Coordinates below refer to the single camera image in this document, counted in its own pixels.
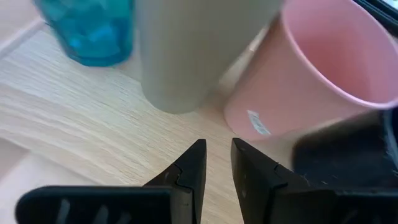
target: beige tumbler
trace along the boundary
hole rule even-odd
[[[137,0],[146,98],[168,113],[193,111],[279,8],[280,0]]]

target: cup rim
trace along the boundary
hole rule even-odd
[[[329,89],[331,89],[332,91],[334,91],[335,93],[337,93],[338,95],[343,97],[344,99],[346,99],[354,104],[365,106],[368,108],[379,109],[379,110],[391,109],[391,108],[397,106],[398,105],[398,96],[395,97],[393,100],[390,100],[385,103],[374,103],[374,102],[362,100],[352,94],[347,93],[342,88],[338,87],[333,82],[331,82],[329,79],[327,79],[327,77],[325,77],[314,66],[314,64],[311,61],[309,61],[309,59],[305,56],[305,54],[299,47],[298,43],[295,41],[295,39],[293,37],[293,33],[290,31],[289,26],[287,25],[287,16],[288,15],[287,15],[286,9],[287,9],[288,5],[293,4],[294,1],[295,0],[289,0],[288,2],[286,2],[284,4],[279,20],[280,20],[282,28],[287,36],[287,40],[292,47],[292,50],[294,51],[295,54],[298,55],[298,59],[301,60],[312,71],[312,75],[316,76],[316,78],[318,80],[320,80],[324,85],[326,85]],[[351,4],[352,7],[356,8],[356,10],[361,11],[361,13],[363,13],[364,16],[366,16],[369,19],[370,22],[373,22],[374,25],[377,26],[377,28],[379,29],[379,32],[382,35],[387,37],[387,41],[390,43],[391,47],[396,52],[396,55],[398,58],[398,44],[395,43],[395,41],[394,41],[393,37],[390,35],[390,33],[388,33],[388,31],[385,30],[385,28],[383,28],[383,26],[375,18],[373,18],[373,16],[370,15],[370,13],[368,13],[364,8],[362,8],[360,5],[356,4],[354,1],[350,1],[350,0],[331,0],[331,1],[345,1],[345,4]]]

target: black plastic object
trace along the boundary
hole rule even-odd
[[[143,187],[42,187],[16,207],[19,224],[199,224],[206,140],[199,139]]]
[[[345,130],[354,118],[305,136],[294,147],[294,171],[317,185],[398,187],[397,116],[382,111],[352,132]]]
[[[398,222],[397,190],[317,187],[241,139],[231,160],[245,224]]]
[[[383,0],[354,0],[377,19],[392,35],[398,36],[398,10]]]

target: light wood surface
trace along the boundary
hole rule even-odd
[[[0,137],[107,185],[142,185],[205,138],[203,223],[242,223],[229,154],[235,135],[222,108],[250,56],[248,50],[237,61],[206,105],[172,115],[144,98],[138,55],[114,68],[84,67],[44,27],[0,60]],[[261,150],[289,166],[290,148],[280,144],[290,143]]]
[[[15,224],[14,208],[26,192],[45,185],[95,183],[26,149],[0,139],[0,223]]]
[[[42,24],[31,0],[0,0],[0,57],[29,38]]]

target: cup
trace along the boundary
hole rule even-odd
[[[75,61],[103,67],[130,56],[134,0],[35,0],[35,5]]]
[[[280,5],[281,0],[137,0],[145,97],[168,113],[196,109]]]
[[[392,37],[349,0],[287,2],[227,102],[244,139],[309,128],[398,103]]]

